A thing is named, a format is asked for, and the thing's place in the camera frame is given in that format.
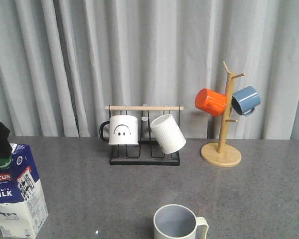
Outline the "white smiley face mug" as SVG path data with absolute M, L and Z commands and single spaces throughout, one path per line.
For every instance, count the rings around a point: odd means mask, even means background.
M 104 126 L 109 124 L 109 138 L 103 136 Z M 138 119 L 130 115 L 115 115 L 105 121 L 99 128 L 101 140 L 109 145 L 138 145 Z

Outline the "orange mug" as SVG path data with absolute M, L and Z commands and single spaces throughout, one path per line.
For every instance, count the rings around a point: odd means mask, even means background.
M 227 97 L 208 88 L 203 88 L 195 98 L 196 108 L 211 114 L 214 117 L 221 115 L 227 105 Z

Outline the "wooden mug tree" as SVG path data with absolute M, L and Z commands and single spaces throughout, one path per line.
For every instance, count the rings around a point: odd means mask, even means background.
M 237 122 L 236 119 L 230 119 L 232 108 L 232 95 L 235 86 L 235 79 L 244 76 L 244 73 L 236 74 L 229 70 L 226 62 L 223 62 L 227 72 L 225 95 L 227 105 L 222 114 L 220 134 L 218 142 L 208 143 L 202 146 L 201 156 L 209 163 L 220 167 L 233 167 L 241 162 L 241 152 L 233 146 L 226 143 L 228 127 L 230 122 Z

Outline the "blue white milk carton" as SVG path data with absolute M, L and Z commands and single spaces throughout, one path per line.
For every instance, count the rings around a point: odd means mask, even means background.
M 40 177 L 28 144 L 11 144 L 0 159 L 0 230 L 3 237 L 34 239 L 48 217 Z

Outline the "grey curtain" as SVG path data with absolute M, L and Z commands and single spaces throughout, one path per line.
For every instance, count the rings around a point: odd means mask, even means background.
M 0 121 L 18 136 L 96 136 L 105 106 L 182 105 L 187 138 L 216 138 L 197 92 L 255 87 L 229 138 L 299 139 L 299 0 L 0 0 Z

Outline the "cream HOME mug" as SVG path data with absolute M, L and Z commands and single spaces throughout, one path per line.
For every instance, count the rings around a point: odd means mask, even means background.
M 194 239 L 197 227 L 202 227 L 201 238 L 207 237 L 209 225 L 204 217 L 179 204 L 160 207 L 153 216 L 155 239 Z

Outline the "blue mug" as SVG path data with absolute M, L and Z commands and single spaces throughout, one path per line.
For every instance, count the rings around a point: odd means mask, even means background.
M 232 95 L 232 107 L 241 116 L 251 115 L 260 103 L 260 95 L 252 86 L 243 88 Z

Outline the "white ribbed mug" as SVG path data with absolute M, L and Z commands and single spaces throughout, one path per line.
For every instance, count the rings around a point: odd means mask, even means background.
M 150 129 L 164 154 L 177 152 L 186 144 L 186 139 L 171 114 L 154 119 L 150 124 Z

